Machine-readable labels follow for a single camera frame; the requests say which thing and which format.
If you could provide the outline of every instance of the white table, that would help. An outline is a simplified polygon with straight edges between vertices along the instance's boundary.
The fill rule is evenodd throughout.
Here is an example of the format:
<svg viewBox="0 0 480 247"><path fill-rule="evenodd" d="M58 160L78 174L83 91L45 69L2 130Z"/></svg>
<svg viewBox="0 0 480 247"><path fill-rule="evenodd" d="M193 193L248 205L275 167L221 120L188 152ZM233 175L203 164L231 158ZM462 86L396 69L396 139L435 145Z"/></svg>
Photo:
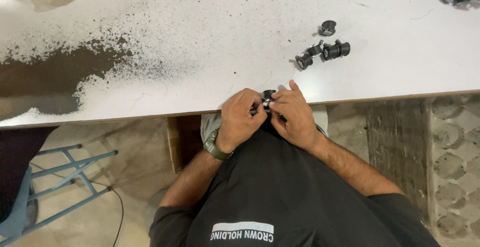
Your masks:
<svg viewBox="0 0 480 247"><path fill-rule="evenodd" d="M16 45L21 60L49 52L45 41L75 48L110 29L129 34L124 47L138 52L129 64L142 69L83 83L77 112L33 108L0 127L216 110L243 88L278 89L291 78L308 102L480 89L480 10L438 0L75 0L33 9L0 0L0 62ZM315 35L326 20L336 34ZM293 59L321 39L352 51L300 71Z"/></svg>

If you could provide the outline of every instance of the hand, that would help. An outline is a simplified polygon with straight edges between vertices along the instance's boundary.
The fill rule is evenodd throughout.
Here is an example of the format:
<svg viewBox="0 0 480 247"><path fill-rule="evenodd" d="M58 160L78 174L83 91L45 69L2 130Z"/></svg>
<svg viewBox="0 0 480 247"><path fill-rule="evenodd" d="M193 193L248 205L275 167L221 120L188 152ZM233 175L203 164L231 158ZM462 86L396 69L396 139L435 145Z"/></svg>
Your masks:
<svg viewBox="0 0 480 247"><path fill-rule="evenodd" d="M280 90L272 94L272 98L276 99L269 103L272 125L291 144L309 151L319 143L323 135L317 131L312 109L294 80L290 80L290 88L291 90ZM283 114L287 122L280 119L279 113Z"/></svg>
<svg viewBox="0 0 480 247"><path fill-rule="evenodd" d="M261 99L259 92L245 88L222 105L222 126L215 141L220 151L232 152L262 125L267 112ZM249 113L252 105L257 106L255 115Z"/></svg>

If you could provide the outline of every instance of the man's left hand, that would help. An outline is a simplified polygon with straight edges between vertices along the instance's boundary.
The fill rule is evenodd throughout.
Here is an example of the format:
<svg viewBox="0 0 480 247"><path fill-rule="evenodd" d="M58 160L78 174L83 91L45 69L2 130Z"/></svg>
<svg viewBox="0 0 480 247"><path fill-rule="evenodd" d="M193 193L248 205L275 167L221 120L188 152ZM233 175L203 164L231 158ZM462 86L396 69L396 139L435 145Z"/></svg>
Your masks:
<svg viewBox="0 0 480 247"><path fill-rule="evenodd" d="M262 125L267 112L261 99L259 92L245 88L223 103L222 126L215 141L220 151L232 152ZM255 115L249 113L253 105L257 106Z"/></svg>

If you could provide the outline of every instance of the wristwatch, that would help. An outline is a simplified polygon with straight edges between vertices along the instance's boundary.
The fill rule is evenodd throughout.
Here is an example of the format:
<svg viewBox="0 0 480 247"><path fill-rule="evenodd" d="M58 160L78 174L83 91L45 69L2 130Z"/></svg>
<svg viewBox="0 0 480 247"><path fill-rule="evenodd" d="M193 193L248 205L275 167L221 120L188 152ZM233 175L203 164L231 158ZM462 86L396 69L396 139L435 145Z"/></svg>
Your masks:
<svg viewBox="0 0 480 247"><path fill-rule="evenodd" d="M205 143L203 144L203 148L206 149L215 159L219 160L227 160L230 158L233 152L230 153L225 153L220 151L216 146L215 146L215 139L217 138L219 130L216 129L210 135L208 136L207 140L205 140Z"/></svg>

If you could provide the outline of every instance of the hairy forearm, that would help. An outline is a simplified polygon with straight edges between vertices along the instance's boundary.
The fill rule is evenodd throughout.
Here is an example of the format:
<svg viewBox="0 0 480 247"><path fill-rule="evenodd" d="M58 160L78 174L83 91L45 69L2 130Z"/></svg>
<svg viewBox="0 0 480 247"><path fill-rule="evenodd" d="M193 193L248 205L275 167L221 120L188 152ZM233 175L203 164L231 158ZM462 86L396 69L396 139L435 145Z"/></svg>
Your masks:
<svg viewBox="0 0 480 247"><path fill-rule="evenodd" d="M167 191L159 207L191 207L205 194L222 161L206 150L199 154L185 168Z"/></svg>
<svg viewBox="0 0 480 247"><path fill-rule="evenodd" d="M318 141L317 145L307 152L324 162L363 195L403 194L395 183L355 154L321 134Z"/></svg>

